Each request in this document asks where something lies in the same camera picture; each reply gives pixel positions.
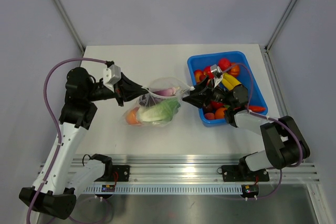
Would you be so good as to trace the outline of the green lettuce head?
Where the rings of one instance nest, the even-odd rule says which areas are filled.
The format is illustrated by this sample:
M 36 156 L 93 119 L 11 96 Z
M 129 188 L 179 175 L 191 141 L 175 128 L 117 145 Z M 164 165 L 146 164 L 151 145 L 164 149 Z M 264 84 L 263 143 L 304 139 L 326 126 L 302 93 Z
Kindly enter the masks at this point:
M 151 107 L 140 107 L 137 117 L 141 123 L 167 123 L 173 119 L 180 106 L 177 99 L 166 99 Z

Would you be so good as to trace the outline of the clear dotted zip top bag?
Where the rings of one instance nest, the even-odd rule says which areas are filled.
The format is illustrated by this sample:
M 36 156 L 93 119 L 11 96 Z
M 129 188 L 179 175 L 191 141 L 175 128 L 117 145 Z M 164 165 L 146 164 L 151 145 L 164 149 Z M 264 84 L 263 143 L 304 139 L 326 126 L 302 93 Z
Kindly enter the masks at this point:
M 130 126 L 166 126 L 178 113 L 182 98 L 194 90 L 175 77 L 158 78 L 145 87 L 148 93 L 139 96 L 123 115 Z

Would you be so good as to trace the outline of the purple onion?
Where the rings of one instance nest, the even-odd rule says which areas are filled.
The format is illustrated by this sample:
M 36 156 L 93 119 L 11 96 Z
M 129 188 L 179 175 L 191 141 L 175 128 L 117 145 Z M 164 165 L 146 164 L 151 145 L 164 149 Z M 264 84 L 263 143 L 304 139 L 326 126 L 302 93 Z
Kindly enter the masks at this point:
M 176 96 L 179 88 L 172 87 L 164 90 L 149 91 L 138 98 L 138 103 L 141 106 L 154 106 L 160 102 Z

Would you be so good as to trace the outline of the yellow orange with leaf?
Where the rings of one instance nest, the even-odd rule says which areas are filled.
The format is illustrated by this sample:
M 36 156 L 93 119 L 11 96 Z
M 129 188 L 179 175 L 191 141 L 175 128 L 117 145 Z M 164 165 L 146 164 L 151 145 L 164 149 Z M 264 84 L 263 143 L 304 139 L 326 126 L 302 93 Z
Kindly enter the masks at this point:
M 129 125 L 139 125 L 140 122 L 137 119 L 136 113 L 138 111 L 139 108 L 134 108 L 132 110 L 130 110 L 129 112 L 126 113 L 125 116 L 125 121 L 129 124 Z

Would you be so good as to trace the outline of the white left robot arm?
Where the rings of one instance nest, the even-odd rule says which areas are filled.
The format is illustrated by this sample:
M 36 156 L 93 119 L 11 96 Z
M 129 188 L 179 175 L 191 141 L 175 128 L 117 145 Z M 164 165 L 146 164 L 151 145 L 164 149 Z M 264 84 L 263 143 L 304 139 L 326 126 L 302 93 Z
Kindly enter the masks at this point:
M 85 68 L 76 67 L 67 74 L 65 104 L 56 123 L 57 136 L 40 175 L 31 187 L 23 187 L 20 200 L 28 211 L 58 219 L 70 217 L 77 198 L 95 181 L 113 180 L 119 174 L 112 158 L 94 154 L 68 180 L 73 156 L 87 134 L 96 114 L 96 101 L 116 99 L 119 106 L 148 93 L 141 85 L 129 80 L 116 65 L 104 69 L 99 82 Z

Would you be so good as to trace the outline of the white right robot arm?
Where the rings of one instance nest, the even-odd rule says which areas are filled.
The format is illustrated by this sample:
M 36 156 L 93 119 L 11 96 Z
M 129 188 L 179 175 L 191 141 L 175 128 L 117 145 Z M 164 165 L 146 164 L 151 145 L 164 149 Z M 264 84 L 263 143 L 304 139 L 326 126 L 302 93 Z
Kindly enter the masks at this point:
M 224 91 L 215 87 L 213 80 L 204 79 L 182 100 L 199 109 L 211 102 L 223 103 L 228 106 L 224 113 L 227 124 L 261 136 L 264 150 L 240 158 L 232 170 L 222 166 L 223 180 L 242 178 L 252 182 L 263 177 L 268 169 L 297 167 L 310 156 L 310 149 L 294 119 L 290 116 L 274 119 L 253 112 L 248 106 L 248 89 L 240 83 Z

